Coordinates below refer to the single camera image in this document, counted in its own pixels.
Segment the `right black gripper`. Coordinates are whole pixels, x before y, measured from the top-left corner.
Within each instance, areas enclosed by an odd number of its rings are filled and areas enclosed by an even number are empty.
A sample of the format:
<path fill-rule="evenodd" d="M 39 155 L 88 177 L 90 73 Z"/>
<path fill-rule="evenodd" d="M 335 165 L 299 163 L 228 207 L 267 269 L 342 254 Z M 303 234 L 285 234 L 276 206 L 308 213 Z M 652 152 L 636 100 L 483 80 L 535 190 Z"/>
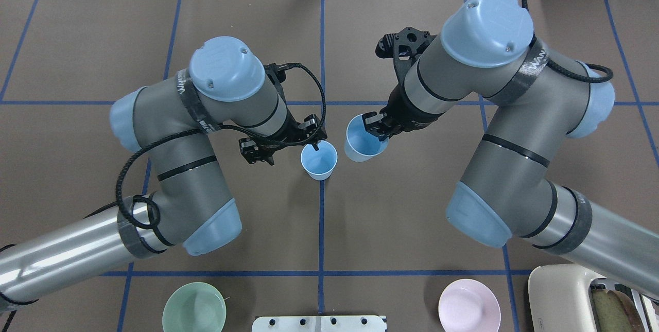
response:
<path fill-rule="evenodd" d="M 426 128 L 437 119 L 437 114 L 421 111 L 414 106 L 400 84 L 391 91 L 387 105 L 381 112 L 366 112 L 362 115 L 365 131 L 380 142 L 398 133 Z"/>

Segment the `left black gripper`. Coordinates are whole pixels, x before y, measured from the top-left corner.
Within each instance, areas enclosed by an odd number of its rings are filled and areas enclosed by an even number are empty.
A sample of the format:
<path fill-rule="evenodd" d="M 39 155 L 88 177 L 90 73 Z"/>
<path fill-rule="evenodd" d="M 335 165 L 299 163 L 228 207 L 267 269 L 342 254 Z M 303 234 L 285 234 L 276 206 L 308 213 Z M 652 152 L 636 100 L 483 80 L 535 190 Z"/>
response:
<path fill-rule="evenodd" d="M 327 139 L 325 116 L 315 114 L 307 116 L 301 123 L 288 114 L 282 128 L 269 136 L 257 135 L 245 128 L 241 132 L 248 137 L 238 140 L 239 151 L 250 165 L 265 162 L 273 166 L 274 153 L 289 146 L 309 144 L 309 153 L 318 152 L 319 144 Z"/>

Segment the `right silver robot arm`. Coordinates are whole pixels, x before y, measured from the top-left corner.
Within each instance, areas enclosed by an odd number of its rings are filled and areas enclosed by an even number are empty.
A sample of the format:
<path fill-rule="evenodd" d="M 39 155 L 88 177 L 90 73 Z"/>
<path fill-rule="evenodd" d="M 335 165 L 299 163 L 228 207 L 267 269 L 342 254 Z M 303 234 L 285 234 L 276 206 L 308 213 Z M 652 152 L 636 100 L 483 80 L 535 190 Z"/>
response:
<path fill-rule="evenodd" d="M 393 59 L 398 80 L 387 105 L 362 116 L 382 142 L 471 93 L 497 106 L 447 206 L 454 227 L 495 248 L 523 238 L 657 299 L 657 234 L 545 178 L 563 140 L 612 111 L 614 88 L 595 65 L 551 51 L 518 0 L 467 0 L 438 35 L 407 27 L 376 55 Z"/>

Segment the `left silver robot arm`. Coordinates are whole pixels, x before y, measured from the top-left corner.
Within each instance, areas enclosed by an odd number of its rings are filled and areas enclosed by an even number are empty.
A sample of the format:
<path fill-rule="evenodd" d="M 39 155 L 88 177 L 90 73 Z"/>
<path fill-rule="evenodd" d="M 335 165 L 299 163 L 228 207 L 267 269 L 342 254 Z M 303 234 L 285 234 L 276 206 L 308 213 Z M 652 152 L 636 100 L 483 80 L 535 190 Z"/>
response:
<path fill-rule="evenodd" d="M 244 133 L 249 164 L 273 165 L 285 147 L 325 140 L 326 109 L 295 120 L 281 83 L 303 64 L 263 65 L 233 37 L 206 41 L 188 67 L 116 101 L 111 129 L 132 156 L 120 170 L 114 201 L 84 219 L 2 249 L 2 312 L 139 259 L 183 245 L 207 254 L 242 226 L 208 135 Z"/>

